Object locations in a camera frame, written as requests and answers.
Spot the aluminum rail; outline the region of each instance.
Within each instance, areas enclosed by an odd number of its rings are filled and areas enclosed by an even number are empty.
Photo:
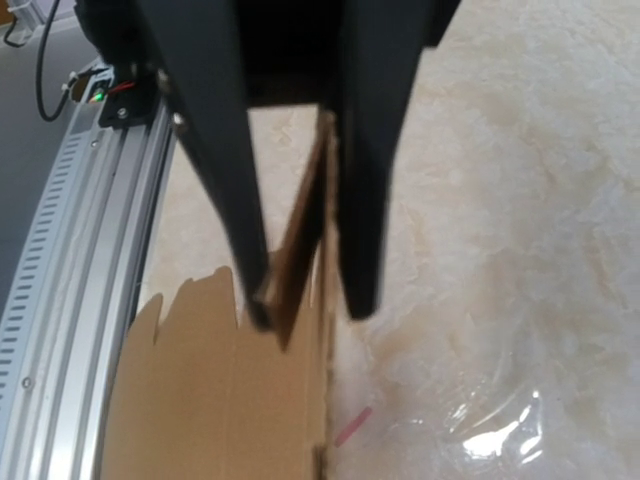
[[[136,308],[165,159],[150,126],[112,131],[79,104],[0,320],[0,479],[90,480]]]

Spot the screw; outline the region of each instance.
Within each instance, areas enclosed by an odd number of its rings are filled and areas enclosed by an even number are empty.
[[[171,123],[173,125],[173,130],[177,134],[183,133],[187,129],[187,124],[184,120],[184,117],[179,113],[174,113],[171,116]]]
[[[167,75],[167,72],[165,72],[162,69],[159,69],[156,72],[156,77],[158,81],[158,88],[160,88],[160,91],[165,94],[169,93],[171,88],[169,83],[169,75]]]

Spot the cardboard box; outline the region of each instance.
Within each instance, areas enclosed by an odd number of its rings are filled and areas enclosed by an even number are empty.
[[[320,114],[285,240],[262,291],[277,336],[258,333],[248,319],[236,326],[228,267],[185,282],[160,326],[162,298],[154,297],[120,357],[103,480],[329,478],[337,288],[333,125],[332,115]]]

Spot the red mark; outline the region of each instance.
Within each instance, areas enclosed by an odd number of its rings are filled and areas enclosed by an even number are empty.
[[[358,415],[346,427],[344,427],[344,429],[336,437],[336,440],[335,442],[333,442],[333,444],[336,447],[341,447],[347,440],[349,440],[349,438],[351,438],[351,435],[356,433],[356,430],[358,430],[362,426],[362,424],[367,421],[367,418],[369,418],[372,413],[373,409],[371,407],[366,407],[362,412],[360,412],[360,415]]]

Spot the white surface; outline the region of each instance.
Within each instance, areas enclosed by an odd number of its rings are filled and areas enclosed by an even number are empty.
[[[640,478],[640,4],[463,2],[398,153],[385,296],[341,323],[345,479]],[[252,112],[270,246],[312,109]],[[178,151],[143,296],[229,262]]]

